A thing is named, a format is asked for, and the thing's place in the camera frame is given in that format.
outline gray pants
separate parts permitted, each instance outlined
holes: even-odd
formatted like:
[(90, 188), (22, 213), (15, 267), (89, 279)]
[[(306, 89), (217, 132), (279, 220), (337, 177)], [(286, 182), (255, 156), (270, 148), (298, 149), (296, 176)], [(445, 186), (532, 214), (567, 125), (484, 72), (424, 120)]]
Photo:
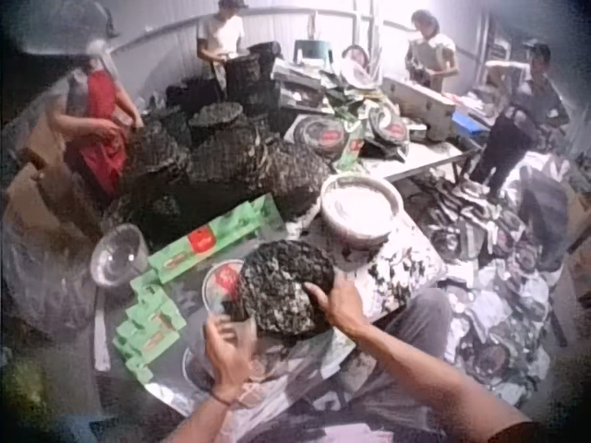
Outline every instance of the gray pants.
[[(452, 309), (447, 295), (438, 289), (428, 289), (415, 297), (385, 330), (425, 353), (442, 358), (451, 322)], [(325, 385), (320, 387), (323, 392), (333, 390), (338, 395), (342, 391), (338, 374)], [(364, 423), (372, 429), (394, 430), (396, 436), (410, 438), (409, 441), (437, 441), (437, 435), (420, 435), (426, 434), (422, 431), (438, 429), (429, 416), (428, 408), (416, 401), (378, 362), (343, 409), (319, 413), (309, 402), (299, 401), (272, 422), (255, 429), (246, 440), (314, 441), (324, 436), (324, 427)]]

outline bracelet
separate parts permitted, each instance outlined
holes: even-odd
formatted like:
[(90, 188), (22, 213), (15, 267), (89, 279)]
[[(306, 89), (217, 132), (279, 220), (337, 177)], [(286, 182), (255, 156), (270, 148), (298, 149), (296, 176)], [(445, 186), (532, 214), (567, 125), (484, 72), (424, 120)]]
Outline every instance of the bracelet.
[(222, 399), (220, 396), (216, 395), (213, 391), (210, 392), (210, 396), (217, 400), (219, 403), (224, 404), (225, 406), (227, 406), (228, 408), (232, 407), (232, 403), (229, 401), (226, 401), (224, 399)]

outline cardboard box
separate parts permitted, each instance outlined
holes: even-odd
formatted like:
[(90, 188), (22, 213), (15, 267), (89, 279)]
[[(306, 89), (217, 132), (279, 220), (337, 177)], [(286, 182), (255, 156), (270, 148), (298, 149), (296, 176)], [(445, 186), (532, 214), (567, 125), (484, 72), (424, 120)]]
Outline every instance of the cardboard box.
[(73, 225), (64, 224), (45, 203), (38, 187), (39, 171), (32, 163), (20, 170), (6, 190), (3, 223), (20, 235), (54, 251), (91, 247), (89, 240)]
[(569, 205), (567, 238), (570, 247), (591, 226), (591, 201), (574, 192), (570, 185), (566, 185), (565, 188)]
[(591, 238), (570, 255), (568, 264), (577, 300), (591, 307)]
[(42, 113), (27, 142), (28, 160), (37, 169), (43, 169), (46, 166), (61, 162), (65, 150), (64, 139), (49, 127), (47, 116)]

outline red label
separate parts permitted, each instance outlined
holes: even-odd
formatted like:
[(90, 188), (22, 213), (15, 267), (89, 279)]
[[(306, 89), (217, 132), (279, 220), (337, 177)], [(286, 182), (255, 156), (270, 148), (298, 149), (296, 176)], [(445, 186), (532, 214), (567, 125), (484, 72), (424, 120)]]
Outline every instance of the red label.
[(353, 142), (351, 142), (351, 146), (349, 149), (352, 152), (357, 152), (357, 151), (361, 150), (362, 146), (363, 146), (363, 142), (361, 140), (353, 140)]
[(193, 250), (203, 254), (215, 246), (215, 235), (209, 226), (203, 226), (188, 235), (188, 241)]
[(337, 141), (341, 137), (339, 131), (324, 131), (320, 137), (320, 142), (323, 145), (328, 145), (331, 142)]
[(215, 271), (213, 278), (217, 285), (223, 287), (228, 293), (231, 293), (238, 281), (238, 272), (232, 265), (224, 265)]
[(400, 125), (390, 125), (386, 130), (396, 138), (404, 137), (404, 129)]

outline white machine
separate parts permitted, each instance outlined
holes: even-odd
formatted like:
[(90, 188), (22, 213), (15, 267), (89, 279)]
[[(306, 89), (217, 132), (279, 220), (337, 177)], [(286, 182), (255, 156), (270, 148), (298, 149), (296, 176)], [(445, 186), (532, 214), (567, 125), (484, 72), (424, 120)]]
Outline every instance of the white machine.
[(454, 102), (410, 80), (384, 78), (381, 89), (400, 105), (403, 116), (425, 122), (429, 140), (443, 141), (450, 135)]

